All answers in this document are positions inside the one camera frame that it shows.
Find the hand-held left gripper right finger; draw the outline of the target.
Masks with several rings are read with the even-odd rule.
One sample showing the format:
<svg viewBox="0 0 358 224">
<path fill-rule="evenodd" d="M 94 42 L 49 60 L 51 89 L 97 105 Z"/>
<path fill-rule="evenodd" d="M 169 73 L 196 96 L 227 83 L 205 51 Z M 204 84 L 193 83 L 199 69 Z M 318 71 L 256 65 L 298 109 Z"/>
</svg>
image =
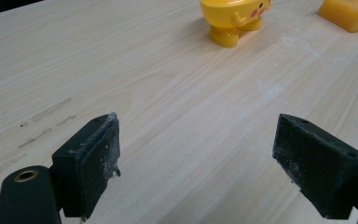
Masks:
<svg viewBox="0 0 358 224">
<path fill-rule="evenodd" d="M 334 135 L 281 114 L 272 157 L 322 217 L 347 219 L 358 209 L 358 150 Z"/>
</svg>

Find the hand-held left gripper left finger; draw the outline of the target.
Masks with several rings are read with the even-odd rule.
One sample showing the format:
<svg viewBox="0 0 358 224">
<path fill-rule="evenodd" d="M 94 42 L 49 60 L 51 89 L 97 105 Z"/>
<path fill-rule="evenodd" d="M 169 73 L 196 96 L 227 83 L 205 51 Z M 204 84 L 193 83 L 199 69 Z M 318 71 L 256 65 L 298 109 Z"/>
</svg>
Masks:
<svg viewBox="0 0 358 224">
<path fill-rule="evenodd" d="M 89 121 L 52 155 L 52 171 L 62 182 L 66 217 L 90 218 L 108 181 L 120 176 L 119 120 L 115 112 Z"/>
</svg>

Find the yellow plastic block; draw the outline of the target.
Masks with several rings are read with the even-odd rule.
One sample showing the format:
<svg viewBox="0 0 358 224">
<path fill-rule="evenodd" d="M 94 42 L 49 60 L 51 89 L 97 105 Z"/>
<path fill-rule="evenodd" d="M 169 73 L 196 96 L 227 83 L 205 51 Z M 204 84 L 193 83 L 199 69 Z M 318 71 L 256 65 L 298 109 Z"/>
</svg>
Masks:
<svg viewBox="0 0 358 224">
<path fill-rule="evenodd" d="M 318 15 L 350 33 L 358 32 L 358 0 L 324 0 Z"/>
</svg>

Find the yellow toy figure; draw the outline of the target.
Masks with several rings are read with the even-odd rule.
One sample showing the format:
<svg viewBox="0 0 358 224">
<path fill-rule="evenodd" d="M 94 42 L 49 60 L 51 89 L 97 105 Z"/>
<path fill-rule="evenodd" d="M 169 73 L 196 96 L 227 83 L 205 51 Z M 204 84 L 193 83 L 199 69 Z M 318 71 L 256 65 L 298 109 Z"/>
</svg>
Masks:
<svg viewBox="0 0 358 224">
<path fill-rule="evenodd" d="M 274 0 L 200 0 L 204 19 L 210 24 L 209 37 L 225 48 L 238 44 L 240 34 L 259 30 L 262 15 Z"/>
</svg>

